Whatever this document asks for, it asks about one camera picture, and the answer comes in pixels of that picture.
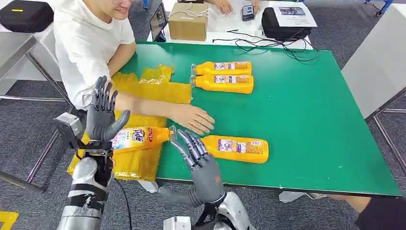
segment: gray carpet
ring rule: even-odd
[[[158,4],[158,0],[152,0],[150,10],[144,12],[140,1],[134,3],[130,20],[137,40],[147,38],[148,22]],[[340,67],[345,65],[379,20],[373,16],[376,10],[372,4],[365,5],[362,1],[307,0],[306,4],[319,25],[319,28],[311,34],[312,43],[319,48],[332,50]],[[18,81],[8,94],[57,96],[48,83],[32,81]],[[396,106],[406,108],[406,100],[402,98],[396,102]],[[64,103],[1,100],[0,168],[24,178],[55,130],[52,118],[67,109]],[[406,132],[404,116],[385,114],[381,119],[399,150],[406,153],[406,143],[402,139]],[[406,195],[406,176],[392,157],[375,124],[368,123],[368,126],[403,194]],[[65,170],[72,154],[71,150],[62,145],[60,139],[56,142],[34,179],[34,184],[47,188],[43,194],[22,190],[0,181],[0,210],[20,213],[13,230],[56,228],[71,183],[71,178]],[[127,181],[122,184],[129,198],[135,230],[161,229],[162,221],[175,215],[191,216],[196,221],[200,214],[200,208],[189,209],[165,204],[157,195],[145,192],[136,182]],[[165,184],[165,186],[180,191],[190,188],[190,185],[186,184]],[[278,201],[278,190],[228,189],[240,196],[251,221],[259,230],[357,229],[353,224],[357,217],[355,212],[342,201],[331,199],[313,201],[301,197],[289,204],[282,204]],[[102,228],[121,230],[128,227],[124,196],[114,182]]]

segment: cardboard box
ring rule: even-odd
[[[207,3],[175,3],[168,19],[171,39],[205,41],[208,18],[192,17],[185,11],[200,13],[207,9]]]

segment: bottle label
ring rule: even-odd
[[[248,83],[249,78],[248,75],[215,75],[214,76],[215,83]]]
[[[216,62],[214,64],[215,70],[236,69],[234,62]]]
[[[237,142],[234,140],[219,139],[217,150],[220,152],[262,154],[262,143],[260,141]]]
[[[144,143],[144,141],[152,142],[152,128],[139,127],[131,129],[122,129],[112,140],[113,150],[125,149]]]

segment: robotic arm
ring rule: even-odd
[[[98,78],[92,92],[86,125],[91,139],[88,144],[79,139],[82,132],[79,118],[63,113],[55,119],[63,140],[72,149],[85,150],[82,158],[76,154],[80,162],[73,171],[68,202],[58,230],[98,230],[101,226],[113,179],[111,140],[130,116],[126,110],[114,121],[114,104],[118,93],[115,91],[109,99],[111,83],[104,88],[105,83],[106,77]],[[204,211],[193,226],[190,218],[172,217],[164,221],[164,230],[255,230],[238,196],[225,192],[218,164],[200,139],[188,131],[178,129],[177,133],[187,148],[176,140],[171,143],[183,157],[195,187],[187,193],[173,192],[165,187],[159,188],[158,192],[171,204],[190,207],[204,205]]]
[[[183,157],[195,187],[187,193],[160,187],[159,194],[173,205],[204,205],[203,213],[191,229],[255,230],[239,197],[233,192],[225,192],[218,164],[200,139],[188,131],[178,129],[177,133],[185,142],[187,150],[175,140],[171,144]],[[190,219],[172,217],[164,221],[164,230],[177,230],[175,226],[184,225],[190,226]]]
[[[92,92],[86,130],[90,142],[78,138],[82,124],[74,115],[64,113],[56,118],[64,141],[73,149],[84,149],[83,158],[75,166],[68,202],[62,212],[58,230],[100,229],[104,205],[113,179],[113,151],[111,140],[128,122],[130,111],[124,111],[117,121],[114,105],[117,91],[109,100],[111,83],[104,89],[106,77],[99,77]]]

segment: tide logo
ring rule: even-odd
[[[133,140],[138,142],[144,142],[145,132],[143,129],[135,129],[133,134]]]

